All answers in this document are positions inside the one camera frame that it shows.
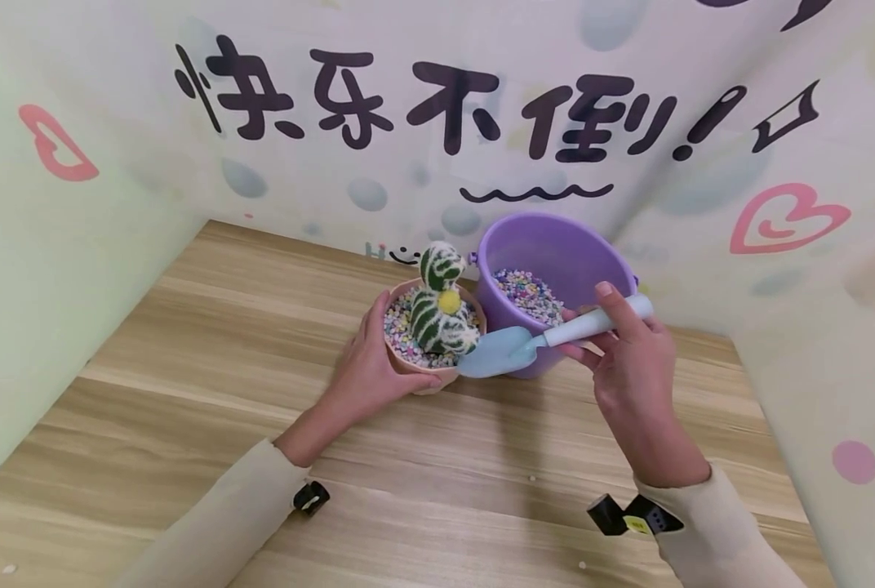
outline wall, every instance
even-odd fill
[[[514,211],[600,230],[733,336],[840,586],[875,586],[875,0],[0,0],[0,58],[102,180],[221,221],[409,262]]]
[[[41,160],[46,141],[59,148]],[[0,463],[202,227],[120,161],[74,105],[0,62]]]

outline cactus plush toy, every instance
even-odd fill
[[[463,355],[477,346],[480,330],[470,326],[469,311],[457,289],[464,267],[464,259],[450,243],[433,242],[421,254],[424,286],[411,299],[411,334],[425,353]]]

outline yellow pompom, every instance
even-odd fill
[[[437,307],[444,314],[457,314],[460,304],[460,295],[456,290],[445,290],[437,295]]]

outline small shovel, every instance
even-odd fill
[[[627,302],[637,316],[653,315],[653,304],[641,293],[630,296]],[[609,332],[615,324],[603,309],[594,309],[567,323],[550,328],[541,335],[532,336],[528,328],[508,327],[481,336],[474,351],[457,363],[457,372],[466,377],[491,377],[500,373],[516,372],[535,361],[536,348],[555,347],[569,341]]]

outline pink dot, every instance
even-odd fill
[[[852,483],[875,480],[875,452],[862,441],[843,441],[833,449],[833,465],[839,475]]]

